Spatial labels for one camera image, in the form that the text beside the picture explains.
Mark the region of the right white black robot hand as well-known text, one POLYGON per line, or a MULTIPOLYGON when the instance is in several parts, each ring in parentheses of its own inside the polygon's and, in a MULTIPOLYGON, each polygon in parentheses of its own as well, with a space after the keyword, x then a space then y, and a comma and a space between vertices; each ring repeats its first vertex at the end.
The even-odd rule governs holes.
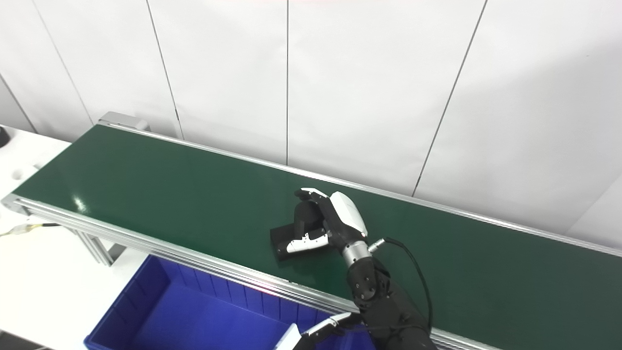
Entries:
POLYGON ((315 188, 301 188, 294 209, 291 241, 280 250, 288 254, 324 247, 337 250, 347 264, 370 257, 367 228, 351 199, 342 192, 326 195, 315 188))

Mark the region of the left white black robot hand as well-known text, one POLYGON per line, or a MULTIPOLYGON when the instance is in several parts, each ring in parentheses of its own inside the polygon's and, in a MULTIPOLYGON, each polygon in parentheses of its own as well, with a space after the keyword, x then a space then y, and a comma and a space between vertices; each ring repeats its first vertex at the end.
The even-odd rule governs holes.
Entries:
POLYGON ((362 323, 360 313, 340 313, 320 321, 320 323, 300 332, 298 325, 291 324, 278 340, 276 350, 314 350, 318 343, 335 334, 339 330, 348 330, 362 323))

